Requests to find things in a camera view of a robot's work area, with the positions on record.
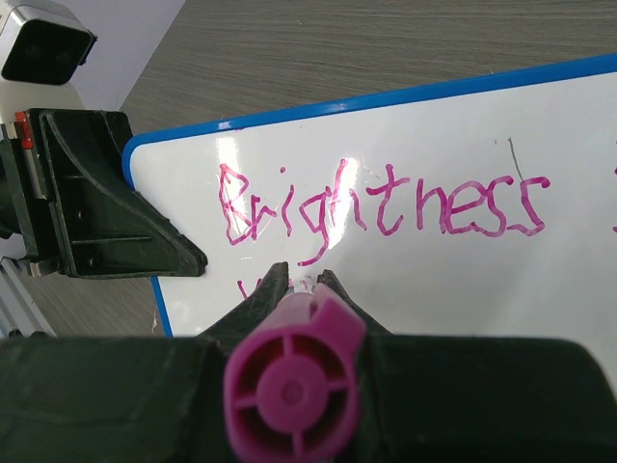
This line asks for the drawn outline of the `white marker magenta cap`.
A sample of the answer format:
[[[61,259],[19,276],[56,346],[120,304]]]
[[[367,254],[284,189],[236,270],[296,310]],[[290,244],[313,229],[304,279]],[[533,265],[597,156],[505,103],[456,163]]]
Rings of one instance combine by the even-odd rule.
[[[323,283],[284,295],[232,351],[224,374],[229,444],[241,462],[324,462],[360,417],[355,368],[367,328]]]

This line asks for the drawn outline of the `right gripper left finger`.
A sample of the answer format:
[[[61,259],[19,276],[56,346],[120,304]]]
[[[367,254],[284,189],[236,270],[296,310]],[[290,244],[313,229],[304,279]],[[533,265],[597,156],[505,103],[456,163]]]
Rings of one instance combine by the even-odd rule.
[[[5,462],[230,462],[223,371],[233,347],[274,310],[288,266],[188,338],[1,339]]]

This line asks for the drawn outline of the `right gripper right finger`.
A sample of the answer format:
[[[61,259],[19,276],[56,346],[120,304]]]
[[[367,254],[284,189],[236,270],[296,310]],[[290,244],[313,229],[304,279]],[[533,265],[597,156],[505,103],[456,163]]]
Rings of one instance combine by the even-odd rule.
[[[401,335],[368,314],[359,422],[325,462],[612,462],[616,398],[561,339]]]

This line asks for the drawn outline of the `blue framed whiteboard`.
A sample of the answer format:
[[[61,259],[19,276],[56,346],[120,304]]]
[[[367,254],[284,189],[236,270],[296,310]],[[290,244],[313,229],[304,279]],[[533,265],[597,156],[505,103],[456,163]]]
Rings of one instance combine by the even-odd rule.
[[[127,182],[206,254],[196,335],[277,261],[399,333],[574,340],[616,373],[614,55],[134,137]]]

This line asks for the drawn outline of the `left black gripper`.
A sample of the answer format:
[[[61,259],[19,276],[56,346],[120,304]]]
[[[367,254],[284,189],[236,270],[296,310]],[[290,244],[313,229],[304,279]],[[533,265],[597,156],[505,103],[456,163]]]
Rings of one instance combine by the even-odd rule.
[[[33,277],[203,275],[204,252],[123,177],[121,152],[133,136],[123,112],[37,108],[26,116],[51,197],[36,195],[31,153],[15,124],[3,123],[3,257],[24,260]]]

